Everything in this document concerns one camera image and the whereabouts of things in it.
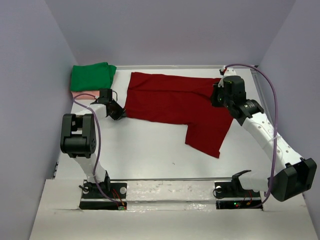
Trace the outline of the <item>red t shirt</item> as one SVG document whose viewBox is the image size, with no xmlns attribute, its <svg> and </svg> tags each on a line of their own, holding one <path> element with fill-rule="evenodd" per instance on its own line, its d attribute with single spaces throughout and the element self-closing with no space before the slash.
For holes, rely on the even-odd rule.
<svg viewBox="0 0 320 240">
<path fill-rule="evenodd" d="M 132 72 L 125 111 L 129 118 L 186 125 L 185 144 L 219 158 L 233 118 L 213 107 L 210 97 L 219 78 L 184 77 Z"/>
</svg>

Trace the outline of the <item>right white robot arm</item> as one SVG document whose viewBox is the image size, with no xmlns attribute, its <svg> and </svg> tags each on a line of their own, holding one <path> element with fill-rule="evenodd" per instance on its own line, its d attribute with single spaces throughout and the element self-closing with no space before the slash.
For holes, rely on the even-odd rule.
<svg viewBox="0 0 320 240">
<path fill-rule="evenodd" d="M 284 202 L 312 187 L 316 162 L 312 158 L 303 158 L 276 133 L 262 106 L 247 98 L 245 82 L 240 76 L 223 76 L 214 84 L 211 104 L 226 108 L 271 161 L 270 176 L 243 170 L 231 177 L 229 186 L 222 188 L 224 192 L 232 192 L 235 196 L 242 196 L 248 190 L 265 192 Z"/>
</svg>

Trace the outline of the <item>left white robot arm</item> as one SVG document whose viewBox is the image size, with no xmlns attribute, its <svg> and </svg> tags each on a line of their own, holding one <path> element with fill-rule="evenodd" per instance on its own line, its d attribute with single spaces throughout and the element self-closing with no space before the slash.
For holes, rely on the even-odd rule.
<svg viewBox="0 0 320 240">
<path fill-rule="evenodd" d="M 66 113 L 62 117 L 60 150 L 75 160 L 85 174 L 86 182 L 78 187 L 83 194 L 101 197 L 116 203 L 108 196 L 113 192 L 108 171 L 101 166 L 102 132 L 100 120 L 110 117 L 119 121 L 126 117 L 114 90 L 102 88 L 99 95 L 80 93 L 73 97 L 73 103 L 82 107 L 76 113 Z"/>
</svg>

